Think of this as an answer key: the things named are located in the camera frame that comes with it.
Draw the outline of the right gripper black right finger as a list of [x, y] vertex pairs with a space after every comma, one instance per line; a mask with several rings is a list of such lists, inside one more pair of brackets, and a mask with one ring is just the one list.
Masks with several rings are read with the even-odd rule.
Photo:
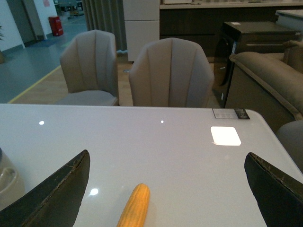
[[250, 152], [244, 169], [250, 189], [268, 227], [303, 225], [303, 184]]

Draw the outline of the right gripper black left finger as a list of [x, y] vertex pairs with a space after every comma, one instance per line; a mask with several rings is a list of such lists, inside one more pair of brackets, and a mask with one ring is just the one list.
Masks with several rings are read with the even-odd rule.
[[72, 227], [89, 180], [90, 155], [80, 152], [0, 212], [2, 227]]

